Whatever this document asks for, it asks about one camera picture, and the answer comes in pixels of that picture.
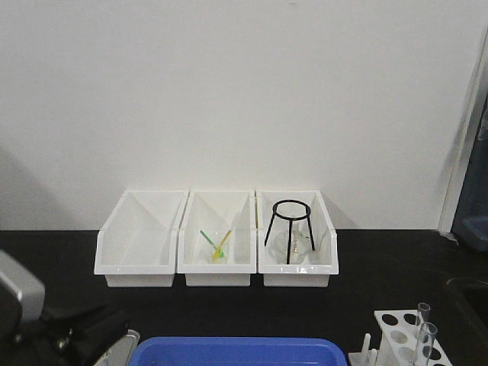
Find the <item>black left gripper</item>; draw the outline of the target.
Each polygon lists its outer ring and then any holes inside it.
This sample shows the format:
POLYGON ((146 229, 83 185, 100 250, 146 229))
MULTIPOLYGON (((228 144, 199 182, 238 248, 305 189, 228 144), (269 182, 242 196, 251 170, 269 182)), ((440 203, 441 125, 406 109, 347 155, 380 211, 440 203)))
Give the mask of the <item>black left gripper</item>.
POLYGON ((93 365, 127 334, 130 317, 107 304, 45 307, 1 331, 2 365, 93 365))

